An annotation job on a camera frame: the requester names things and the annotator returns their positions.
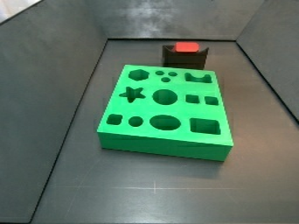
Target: hexagonal hole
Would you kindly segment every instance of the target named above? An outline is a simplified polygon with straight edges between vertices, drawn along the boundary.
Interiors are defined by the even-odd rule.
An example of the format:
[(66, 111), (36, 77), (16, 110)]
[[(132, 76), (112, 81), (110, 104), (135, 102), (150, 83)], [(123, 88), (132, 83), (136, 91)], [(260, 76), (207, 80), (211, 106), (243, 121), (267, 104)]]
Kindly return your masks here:
[(131, 71), (128, 74), (128, 78), (135, 80), (135, 81), (143, 81), (148, 79), (148, 72), (143, 69), (138, 69), (135, 71)]

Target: red block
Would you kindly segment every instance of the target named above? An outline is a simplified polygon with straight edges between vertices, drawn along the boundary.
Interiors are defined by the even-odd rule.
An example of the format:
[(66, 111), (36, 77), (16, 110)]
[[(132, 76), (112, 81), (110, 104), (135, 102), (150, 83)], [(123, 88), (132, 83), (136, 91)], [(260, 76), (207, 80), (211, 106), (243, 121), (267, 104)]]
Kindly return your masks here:
[(195, 42), (176, 42), (174, 50), (178, 53), (196, 53), (200, 50), (200, 45)]

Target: shape cutout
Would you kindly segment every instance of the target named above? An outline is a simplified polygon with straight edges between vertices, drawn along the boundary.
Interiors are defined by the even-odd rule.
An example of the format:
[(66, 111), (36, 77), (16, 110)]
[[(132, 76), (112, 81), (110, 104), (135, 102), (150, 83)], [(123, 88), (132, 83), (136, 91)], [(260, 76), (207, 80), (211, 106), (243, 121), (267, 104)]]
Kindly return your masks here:
[(208, 74), (204, 74), (203, 77), (196, 78), (190, 73), (186, 73), (184, 74), (184, 79), (186, 79), (186, 81), (211, 83), (211, 76)]
[(126, 97), (127, 101), (131, 103), (135, 101), (136, 98), (144, 99), (146, 96), (142, 94), (143, 88), (139, 87), (136, 89), (127, 87), (126, 92), (119, 96)]
[(122, 123), (122, 120), (123, 120), (122, 115), (112, 114), (107, 118), (107, 124), (119, 125)]
[(220, 134), (220, 123), (216, 120), (192, 118), (191, 119), (191, 132), (219, 135)]
[(135, 71), (131, 71), (128, 74), (128, 78), (135, 80), (135, 81), (143, 81), (148, 79), (148, 72), (143, 69), (138, 69)]
[(178, 101), (178, 95), (172, 90), (160, 89), (154, 92), (154, 101), (162, 105), (171, 105)]
[(206, 101), (206, 104), (208, 104), (208, 105), (215, 105), (215, 106), (220, 105), (218, 97), (206, 96), (204, 101)]
[(171, 115), (156, 115), (151, 118), (150, 123), (159, 130), (176, 130), (182, 126), (180, 120)]
[(200, 97), (198, 95), (194, 95), (194, 94), (187, 94), (186, 95), (186, 101), (188, 103), (200, 103)]

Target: gray floor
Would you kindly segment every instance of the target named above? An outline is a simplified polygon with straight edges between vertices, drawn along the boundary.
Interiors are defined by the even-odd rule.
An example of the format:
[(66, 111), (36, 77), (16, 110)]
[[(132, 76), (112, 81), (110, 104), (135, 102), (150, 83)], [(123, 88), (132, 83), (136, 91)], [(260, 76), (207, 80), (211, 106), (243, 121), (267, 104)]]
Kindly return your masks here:
[(202, 42), (235, 140), (227, 161), (100, 149), (123, 66), (159, 66), (171, 43), (108, 41), (33, 223), (299, 222), (298, 125), (232, 42)]

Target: oval hole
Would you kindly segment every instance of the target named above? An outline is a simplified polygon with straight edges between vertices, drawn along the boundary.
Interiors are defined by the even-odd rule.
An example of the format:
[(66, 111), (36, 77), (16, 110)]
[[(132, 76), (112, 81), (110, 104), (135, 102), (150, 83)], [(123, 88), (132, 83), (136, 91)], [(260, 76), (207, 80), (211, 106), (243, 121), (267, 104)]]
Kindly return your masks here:
[(150, 123), (159, 130), (176, 130), (182, 126), (180, 120), (171, 115), (156, 115)]

